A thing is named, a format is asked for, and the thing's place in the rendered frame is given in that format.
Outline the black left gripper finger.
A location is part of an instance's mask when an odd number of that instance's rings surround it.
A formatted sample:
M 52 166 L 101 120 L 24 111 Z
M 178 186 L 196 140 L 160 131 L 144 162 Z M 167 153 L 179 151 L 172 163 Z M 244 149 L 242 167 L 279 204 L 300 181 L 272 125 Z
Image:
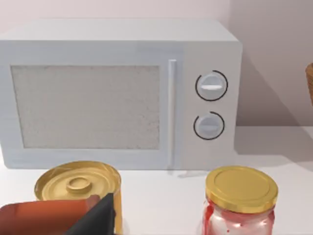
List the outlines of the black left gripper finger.
M 115 235 L 113 193 L 108 193 L 64 235 Z

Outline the gold metal can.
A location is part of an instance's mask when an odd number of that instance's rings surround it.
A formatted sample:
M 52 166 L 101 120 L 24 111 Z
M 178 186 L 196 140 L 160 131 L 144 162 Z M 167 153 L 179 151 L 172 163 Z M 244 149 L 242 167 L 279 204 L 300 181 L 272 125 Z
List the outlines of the gold metal can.
M 114 231 L 118 235 L 123 234 L 121 176 L 109 164 L 76 161 L 59 165 L 37 180 L 34 193 L 38 200 L 86 199 L 91 195 L 103 198 L 113 193 Z

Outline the red-brown flat object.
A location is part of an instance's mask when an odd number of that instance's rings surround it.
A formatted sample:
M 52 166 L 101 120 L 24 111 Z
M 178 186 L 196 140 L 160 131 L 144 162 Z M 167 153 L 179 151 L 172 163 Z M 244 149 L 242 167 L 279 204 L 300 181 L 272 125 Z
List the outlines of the red-brown flat object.
M 98 195 L 92 195 L 5 205 L 0 208 L 0 235 L 63 235 L 99 201 Z

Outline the small microwave knob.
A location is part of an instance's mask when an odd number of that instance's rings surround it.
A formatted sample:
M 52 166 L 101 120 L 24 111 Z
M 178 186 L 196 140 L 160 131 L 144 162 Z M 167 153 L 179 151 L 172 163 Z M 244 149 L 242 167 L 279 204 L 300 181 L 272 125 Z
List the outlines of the small microwave knob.
M 223 133 L 225 121 L 220 114 L 209 111 L 205 115 L 196 117 L 193 129 L 199 138 L 211 141 L 218 138 Z

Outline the glass jar with gold lid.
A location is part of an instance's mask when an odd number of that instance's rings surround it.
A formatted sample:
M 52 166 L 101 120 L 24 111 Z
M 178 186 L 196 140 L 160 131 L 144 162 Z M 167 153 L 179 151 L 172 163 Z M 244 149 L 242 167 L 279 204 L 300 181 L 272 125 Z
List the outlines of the glass jar with gold lid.
M 254 168 L 231 165 L 205 180 L 201 235 L 272 235 L 278 186 Z

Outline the pale microwave oven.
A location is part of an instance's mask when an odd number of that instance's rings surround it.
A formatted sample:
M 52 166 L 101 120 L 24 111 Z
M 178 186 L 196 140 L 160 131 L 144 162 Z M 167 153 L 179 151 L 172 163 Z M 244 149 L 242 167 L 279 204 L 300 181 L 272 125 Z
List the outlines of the pale microwave oven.
M 173 169 L 235 162 L 243 46 L 210 19 L 42 19 L 0 35 L 0 143 L 8 168 L 100 161 L 168 169 L 168 61 L 175 59 Z M 205 101 L 200 75 L 220 71 L 226 94 Z M 225 121 L 199 138 L 197 116 Z

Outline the large microwave knob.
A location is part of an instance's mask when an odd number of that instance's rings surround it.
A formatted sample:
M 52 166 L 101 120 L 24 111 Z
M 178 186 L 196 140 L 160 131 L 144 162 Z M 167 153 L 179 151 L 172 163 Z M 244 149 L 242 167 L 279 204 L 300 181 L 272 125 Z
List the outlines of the large microwave knob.
M 228 80 L 223 73 L 213 70 L 209 74 L 200 75 L 195 83 L 198 96 L 205 101 L 217 101 L 227 92 Z

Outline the wooden basket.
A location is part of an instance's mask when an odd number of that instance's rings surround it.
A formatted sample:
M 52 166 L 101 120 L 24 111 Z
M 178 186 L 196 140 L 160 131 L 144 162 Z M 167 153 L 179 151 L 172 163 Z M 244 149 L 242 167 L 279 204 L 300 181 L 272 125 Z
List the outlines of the wooden basket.
M 306 72 L 306 79 L 307 79 L 307 83 L 308 83 L 308 89 L 309 89 L 311 104 L 313 106 L 313 63 L 310 63 L 306 67 L 305 72 Z

